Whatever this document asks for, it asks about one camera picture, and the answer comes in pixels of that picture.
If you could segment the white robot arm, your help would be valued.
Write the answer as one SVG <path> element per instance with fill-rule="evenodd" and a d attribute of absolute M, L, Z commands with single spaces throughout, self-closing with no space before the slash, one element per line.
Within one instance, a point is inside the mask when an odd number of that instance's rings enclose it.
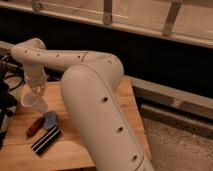
<path fill-rule="evenodd" d="M 23 65 L 25 83 L 38 96 L 46 89 L 47 68 L 63 73 L 64 105 L 98 171 L 155 171 L 115 95 L 124 76 L 117 56 L 48 50 L 38 38 L 14 45 L 11 55 Z"/>

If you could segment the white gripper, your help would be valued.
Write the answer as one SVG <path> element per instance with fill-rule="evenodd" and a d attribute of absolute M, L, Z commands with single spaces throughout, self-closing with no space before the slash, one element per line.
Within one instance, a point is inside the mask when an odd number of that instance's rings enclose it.
<path fill-rule="evenodd" d="M 29 92 L 38 94 L 37 91 L 40 91 L 41 98 L 45 95 L 47 75 L 43 66 L 25 66 L 24 78 Z"/>

